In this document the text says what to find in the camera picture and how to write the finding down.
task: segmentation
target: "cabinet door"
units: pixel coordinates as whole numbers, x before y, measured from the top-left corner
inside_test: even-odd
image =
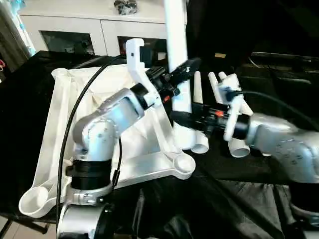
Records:
[[[109,56],[123,53],[125,42],[134,37],[143,38],[146,45],[151,44],[152,47],[156,45],[162,48],[163,45],[166,45],[166,27],[163,23],[104,20],[102,29]]]
[[[21,19],[36,51],[107,55],[100,20],[28,15]]]

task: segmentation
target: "white cylinder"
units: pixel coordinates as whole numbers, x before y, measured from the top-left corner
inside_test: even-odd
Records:
[[[209,77],[210,85],[213,89],[213,93],[214,93],[216,102],[219,104],[223,104],[223,98],[221,97],[221,94],[220,94],[219,88],[218,88],[218,80],[217,80],[214,72],[210,72],[208,74],[208,77]]]
[[[200,72],[194,75],[194,102],[203,103]],[[206,153],[209,150],[208,138],[200,131],[196,131],[195,146],[191,148],[194,153]]]
[[[252,116],[254,113],[245,100],[243,100],[243,104],[241,105],[240,112],[249,116]]]
[[[227,75],[225,72],[221,71],[218,73],[218,76],[221,80],[224,80],[225,78],[227,78]]]
[[[200,131],[196,131],[196,143],[191,151],[194,153],[202,154],[209,150],[208,138]]]
[[[232,138],[228,142],[229,152],[234,158],[243,158],[250,153],[250,148],[246,145],[245,141]]]
[[[196,71],[194,75],[194,102],[203,103],[203,92],[201,89],[201,76],[199,71]]]
[[[187,59],[184,0],[164,0],[167,52],[169,71],[174,71]],[[172,109],[191,113],[190,82],[178,86],[180,94],[173,97]],[[190,149],[195,144],[195,131],[174,122],[173,134],[176,144],[182,149]]]

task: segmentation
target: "black cloth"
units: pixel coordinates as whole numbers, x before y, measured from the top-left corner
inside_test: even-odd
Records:
[[[54,88],[50,73],[59,67],[69,69],[89,58],[38,52],[0,84],[3,170],[0,215],[34,220],[19,212],[18,202],[32,185],[36,170]],[[101,58],[90,66],[108,60],[109,57]],[[205,77],[203,93],[205,103],[212,101],[211,87]],[[139,228],[140,238],[166,239],[283,239],[294,232],[289,192],[284,186],[273,185],[287,182],[276,162],[258,152],[255,156],[234,159],[225,149],[221,138],[215,135],[210,139],[207,154],[192,154],[197,168],[188,180],[166,177],[116,190],[110,195],[116,208],[116,231],[130,234]],[[142,210],[141,218],[133,220],[137,209]],[[37,219],[54,220],[54,209]],[[133,230],[132,224],[138,224],[137,221],[139,227]]]
[[[313,2],[190,0],[189,57],[211,60],[215,53],[223,53],[234,67],[252,51],[317,57],[319,14]]]

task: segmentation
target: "black table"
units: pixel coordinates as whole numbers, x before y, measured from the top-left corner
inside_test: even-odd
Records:
[[[70,69],[74,65],[91,58],[92,56],[41,51],[8,77],[6,81],[0,84],[2,136],[0,145],[2,153],[4,152],[1,160],[1,168],[3,171],[0,178],[2,182],[2,194],[0,197],[1,216],[21,222],[38,221],[55,223],[54,209],[43,218],[33,219],[19,212],[18,202],[33,182],[54,88],[54,79],[50,75],[51,71],[60,67]],[[100,66],[110,59],[111,57],[104,57],[98,62],[89,65],[89,67]],[[223,69],[214,69],[214,67],[212,67],[212,70],[217,72]],[[207,66],[202,66],[202,71],[207,71]],[[264,92],[269,92],[267,87],[270,85],[273,87],[272,89],[278,89],[274,87],[272,83],[269,83],[269,79],[264,79],[263,81],[259,79],[258,84],[249,77],[245,79],[245,75],[247,75],[245,69],[239,69],[238,73],[239,76],[242,76],[241,80],[244,89],[256,90],[259,88]],[[204,75],[206,74],[202,74],[204,102],[210,103],[213,100],[213,93],[208,78]],[[252,101],[248,99],[248,102],[254,103],[256,101],[255,99]],[[280,115],[282,113],[269,103],[265,103],[269,107],[265,110],[262,104],[263,102],[259,101],[259,103],[260,104],[252,104],[253,110],[258,112],[266,111],[273,115]],[[186,205],[187,202],[192,204],[196,202],[197,204],[194,207],[198,207],[198,209],[192,212],[193,216],[196,215],[195,211],[198,213],[205,212],[207,208],[211,208],[215,211],[216,215],[222,217],[223,220],[233,218],[235,221],[238,221],[239,215],[245,215],[245,217],[252,215],[252,217],[254,217],[260,214],[260,212],[266,212],[265,207],[270,205],[267,203],[263,205],[261,202],[257,202],[257,204],[256,202],[249,202],[249,200],[246,199],[250,193],[260,195],[259,199],[269,200],[270,197],[276,201],[272,202],[272,206],[288,210],[289,196],[284,196],[283,194],[283,192],[286,193],[286,189],[282,186],[277,187],[272,185],[285,184],[288,182],[287,177],[275,160],[265,158],[258,152],[253,153],[254,156],[250,155],[244,159],[234,159],[227,155],[227,144],[225,144],[218,135],[213,136],[210,139],[210,143],[210,150],[207,154],[196,155],[187,152],[194,157],[197,164],[196,171],[189,180],[181,182],[173,177],[167,177],[153,182],[146,182],[118,190],[116,195],[119,196],[115,198],[118,199],[119,204],[125,205],[125,207],[128,208],[130,207],[133,210],[135,208],[136,198],[138,198],[141,189],[143,189],[144,192],[149,192],[149,194],[146,194],[150,195],[150,197],[153,197],[152,195],[155,191],[159,190],[163,193],[163,201],[161,201],[161,203],[165,202],[165,210],[170,209],[172,212],[176,212],[177,208],[188,207]],[[168,198],[166,190],[164,190],[165,187],[168,191],[176,192],[176,194],[170,193]],[[185,198],[184,193],[189,190],[191,192],[189,192],[188,199],[180,203],[180,199]],[[200,201],[198,197],[200,194],[202,194],[200,198],[204,200],[204,202]],[[232,207],[235,217],[232,215],[225,216],[223,212],[218,211],[221,205],[228,208]],[[161,207],[158,207],[156,212],[161,214],[162,212],[159,208]],[[277,208],[272,208],[271,211],[272,214],[279,215]],[[284,232],[285,229],[283,226],[286,222],[281,222],[279,216],[276,218],[277,216],[273,217],[273,215],[268,215],[267,212],[266,214],[267,216],[265,216],[265,214],[261,217],[256,216],[251,223],[256,224],[258,228],[263,228],[263,230],[267,231],[267,234],[273,238],[281,238],[280,236],[286,233]],[[129,222],[125,221],[123,225],[128,226]],[[225,235],[225,232],[234,233],[235,235],[245,234],[242,229],[238,227],[238,223],[228,222],[227,227],[218,226],[218,223],[216,225],[217,228],[219,227],[219,229],[215,230],[216,235]],[[202,232],[196,231],[194,235],[205,235],[205,233],[211,235],[212,232],[207,229]]]

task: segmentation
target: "robotic arm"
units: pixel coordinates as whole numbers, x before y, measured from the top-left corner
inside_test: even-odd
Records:
[[[148,108],[180,94],[178,84],[191,78],[199,64],[199,59],[187,60],[171,73],[164,67],[152,67],[146,71],[146,85],[151,84],[149,89],[155,92],[148,91],[141,83],[124,88],[75,124],[74,161],[66,169],[72,181],[67,189],[57,238],[112,238],[113,206],[107,203],[106,197],[119,179],[119,171],[115,170],[111,180],[111,159],[117,140]]]
[[[204,132],[225,131],[230,118],[227,106],[193,103],[193,113],[172,112],[170,117],[178,124]],[[233,137],[245,140],[248,146],[271,154],[283,166],[292,181],[291,208],[294,215],[307,225],[319,227],[317,202],[319,183],[319,132],[297,128],[284,119],[263,114],[239,115]],[[304,195],[313,196],[305,199]]]

